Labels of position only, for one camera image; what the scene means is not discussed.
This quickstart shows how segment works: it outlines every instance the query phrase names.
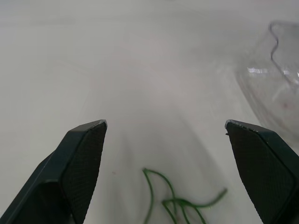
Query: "clear plastic container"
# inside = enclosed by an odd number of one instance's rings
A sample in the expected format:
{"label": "clear plastic container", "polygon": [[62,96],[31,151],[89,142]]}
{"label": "clear plastic container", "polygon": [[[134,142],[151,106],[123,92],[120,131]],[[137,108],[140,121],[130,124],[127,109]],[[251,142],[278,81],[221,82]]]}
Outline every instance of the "clear plastic container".
{"label": "clear plastic container", "polygon": [[272,22],[239,65],[238,83],[261,124],[298,149],[299,24]]}

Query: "textured gripper pad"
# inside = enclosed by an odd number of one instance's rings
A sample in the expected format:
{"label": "textured gripper pad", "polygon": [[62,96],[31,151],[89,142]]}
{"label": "textured gripper pad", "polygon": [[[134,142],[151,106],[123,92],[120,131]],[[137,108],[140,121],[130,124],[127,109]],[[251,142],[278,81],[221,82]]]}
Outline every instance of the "textured gripper pad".
{"label": "textured gripper pad", "polygon": [[298,224],[299,157],[268,129],[238,121],[228,121],[226,129],[240,178],[263,223]]}
{"label": "textured gripper pad", "polygon": [[62,185],[76,223],[83,223],[99,175],[106,130],[100,125],[88,130],[66,169]]}

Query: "white surface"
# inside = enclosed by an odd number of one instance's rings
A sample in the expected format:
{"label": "white surface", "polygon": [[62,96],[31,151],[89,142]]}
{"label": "white surface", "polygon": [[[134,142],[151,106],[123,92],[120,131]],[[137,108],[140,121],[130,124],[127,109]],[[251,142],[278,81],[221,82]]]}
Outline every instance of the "white surface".
{"label": "white surface", "polygon": [[[298,3],[257,0],[5,0],[0,5],[0,215],[71,128],[108,132],[85,224],[142,223],[143,167],[178,194],[207,201],[211,224],[260,224],[239,178],[227,119],[257,123],[236,60]],[[154,178],[150,223],[171,223]]]}

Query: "transparent plastic bowl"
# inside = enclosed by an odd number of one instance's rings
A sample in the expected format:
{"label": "transparent plastic bowl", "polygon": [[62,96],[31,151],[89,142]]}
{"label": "transparent plastic bowl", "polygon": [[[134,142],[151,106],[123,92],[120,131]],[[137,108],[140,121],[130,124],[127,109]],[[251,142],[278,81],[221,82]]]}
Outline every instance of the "transparent plastic bowl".
{"label": "transparent plastic bowl", "polygon": [[299,24],[272,22],[236,76],[261,124],[298,149]]}

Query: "green string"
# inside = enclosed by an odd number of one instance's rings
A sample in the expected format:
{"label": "green string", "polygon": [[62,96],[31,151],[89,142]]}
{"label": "green string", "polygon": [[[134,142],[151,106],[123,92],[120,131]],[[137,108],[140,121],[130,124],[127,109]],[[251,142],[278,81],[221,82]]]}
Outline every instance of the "green string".
{"label": "green string", "polygon": [[[145,178],[147,180],[147,183],[149,185],[149,190],[150,190],[150,205],[149,205],[149,210],[148,210],[148,213],[146,215],[146,218],[145,218],[143,224],[148,224],[150,216],[151,216],[151,213],[153,211],[153,207],[154,207],[154,190],[153,190],[153,186],[152,186],[152,184],[150,182],[150,178],[149,178],[148,173],[156,174],[156,175],[162,177],[162,179],[164,179],[165,182],[167,183],[167,185],[169,186],[169,188],[171,190],[172,198],[171,199],[167,199],[167,200],[163,200],[162,201],[162,205],[165,208],[165,210],[167,211],[167,213],[169,214],[169,216],[171,217],[171,219],[173,220],[174,224],[178,224],[178,211],[177,211],[176,204],[178,204],[181,207],[184,219],[185,219],[185,221],[186,221],[187,224],[190,224],[190,221],[189,221],[189,219],[188,219],[188,217],[186,215],[185,207],[191,207],[191,208],[193,208],[195,210],[195,212],[198,214],[198,216],[200,217],[201,222],[203,224],[206,224],[205,219],[203,218],[202,214],[199,211],[199,208],[210,208],[210,207],[212,207],[213,205],[215,205],[216,203],[218,203],[225,196],[225,194],[228,191],[227,189],[224,189],[222,192],[220,192],[220,194],[215,199],[213,199],[212,201],[210,201],[210,202],[208,202],[206,204],[193,204],[193,203],[191,203],[191,202],[189,202],[189,201],[187,201],[185,199],[176,198],[175,197],[175,191],[174,191],[174,188],[173,188],[171,182],[163,174],[161,174],[161,173],[159,173],[157,171],[151,170],[151,169],[146,169],[146,168],[144,168],[142,171],[143,171],[144,176],[145,176]],[[174,215],[173,215],[173,213],[170,211],[170,209],[167,206],[169,203],[173,203]]]}

